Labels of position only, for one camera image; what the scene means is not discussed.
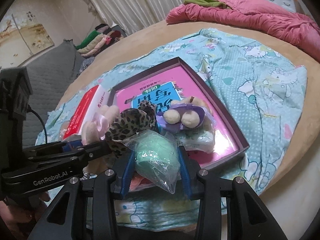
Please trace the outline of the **person's left hand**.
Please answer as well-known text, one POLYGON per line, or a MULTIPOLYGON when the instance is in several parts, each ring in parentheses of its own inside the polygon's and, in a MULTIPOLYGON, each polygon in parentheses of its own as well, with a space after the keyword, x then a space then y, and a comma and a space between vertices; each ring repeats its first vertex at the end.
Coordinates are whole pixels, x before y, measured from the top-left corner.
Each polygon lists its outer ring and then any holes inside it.
POLYGON ((38 221, 47 208, 46 202, 50 201, 48 191, 38 194, 38 197, 40 203, 35 211, 24 210, 19 206, 7 205, 1 201, 1 218, 16 239, 28 238, 27 233, 22 231, 18 224, 29 223, 33 218, 38 221))

